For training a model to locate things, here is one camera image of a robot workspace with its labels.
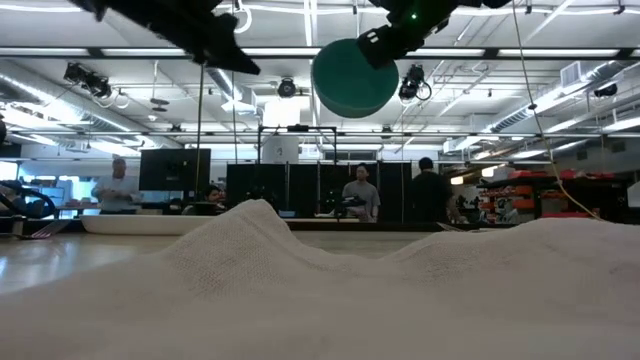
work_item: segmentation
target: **man in gray shirt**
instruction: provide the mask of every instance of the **man in gray shirt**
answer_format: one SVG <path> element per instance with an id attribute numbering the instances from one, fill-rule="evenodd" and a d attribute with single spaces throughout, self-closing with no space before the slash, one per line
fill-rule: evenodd
<path id="1" fill-rule="evenodd" d="M 364 206 L 349 208 L 349 211 L 357 216 L 361 222 L 378 221 L 378 206 L 380 206 L 380 196 L 378 189 L 367 182 L 369 171 L 367 165 L 362 163 L 356 168 L 356 181 L 352 181 L 344 186 L 342 196 L 358 196 L 366 201 Z"/>

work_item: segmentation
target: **black shirt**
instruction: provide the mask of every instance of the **black shirt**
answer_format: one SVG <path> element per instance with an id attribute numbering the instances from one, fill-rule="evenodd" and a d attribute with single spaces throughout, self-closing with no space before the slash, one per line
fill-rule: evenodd
<path id="1" fill-rule="evenodd" d="M 411 181 L 411 201 L 415 220 L 419 222 L 449 222 L 447 202 L 453 196 L 444 176 L 423 172 Z"/>

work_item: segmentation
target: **man in dark shirt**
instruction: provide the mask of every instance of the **man in dark shirt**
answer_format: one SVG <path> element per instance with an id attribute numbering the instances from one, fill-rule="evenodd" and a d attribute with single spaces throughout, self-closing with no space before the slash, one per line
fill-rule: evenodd
<path id="1" fill-rule="evenodd" d="M 444 176 L 433 172 L 433 161 L 420 159 L 420 175 L 411 182 L 413 211 L 418 222 L 449 222 L 447 208 L 456 222 L 462 220 L 455 206 L 451 185 Z"/>

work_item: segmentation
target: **window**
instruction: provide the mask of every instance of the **window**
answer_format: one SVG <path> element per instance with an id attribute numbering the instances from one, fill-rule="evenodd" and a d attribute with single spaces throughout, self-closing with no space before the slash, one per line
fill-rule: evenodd
<path id="1" fill-rule="evenodd" d="M 18 164 L 0 161 L 0 180 L 15 180 L 18 176 Z"/>

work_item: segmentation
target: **computer monitor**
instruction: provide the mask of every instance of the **computer monitor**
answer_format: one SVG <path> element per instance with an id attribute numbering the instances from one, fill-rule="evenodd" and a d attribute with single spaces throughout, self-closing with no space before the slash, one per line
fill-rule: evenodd
<path id="1" fill-rule="evenodd" d="M 194 191 L 196 174 L 198 191 L 209 185 L 211 149 L 200 149 L 200 166 L 196 149 L 142 150 L 141 153 L 140 190 Z"/>

